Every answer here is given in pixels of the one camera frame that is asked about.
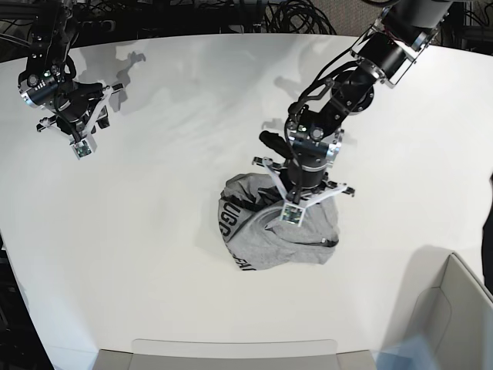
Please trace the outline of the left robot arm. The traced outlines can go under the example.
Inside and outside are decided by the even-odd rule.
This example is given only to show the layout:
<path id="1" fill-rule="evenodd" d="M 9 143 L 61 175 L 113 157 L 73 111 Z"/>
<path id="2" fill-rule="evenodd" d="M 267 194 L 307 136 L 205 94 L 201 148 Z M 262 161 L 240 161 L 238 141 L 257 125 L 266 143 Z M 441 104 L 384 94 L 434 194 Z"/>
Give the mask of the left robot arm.
<path id="1" fill-rule="evenodd" d="M 283 135 L 264 131 L 260 140 L 284 164 L 256 159 L 276 185 L 285 207 L 306 210 L 338 193 L 354 194 L 329 181 L 344 131 L 343 121 L 367 109 L 374 85 L 396 85 L 430 45 L 446 18 L 450 1 L 386 1 L 374 24 L 347 49 L 352 60 L 333 71 L 323 69 L 290 105 Z"/>

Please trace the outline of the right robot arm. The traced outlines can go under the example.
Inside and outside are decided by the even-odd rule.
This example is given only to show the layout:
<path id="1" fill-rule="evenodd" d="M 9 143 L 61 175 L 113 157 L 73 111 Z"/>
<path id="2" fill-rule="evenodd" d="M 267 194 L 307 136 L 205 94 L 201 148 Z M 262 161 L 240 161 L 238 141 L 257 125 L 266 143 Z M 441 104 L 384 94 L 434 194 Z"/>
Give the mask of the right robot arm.
<path id="1" fill-rule="evenodd" d="M 58 128 L 79 145 L 96 132 L 95 126 L 109 126 L 107 99 L 119 93 L 123 84 L 105 86 L 81 83 L 69 55 L 78 37 L 75 17 L 77 1 L 43 1 L 37 4 L 31 45 L 25 71 L 18 76 L 20 96 L 29 106 L 47 109 L 52 117 L 42 119 L 39 130 Z"/>

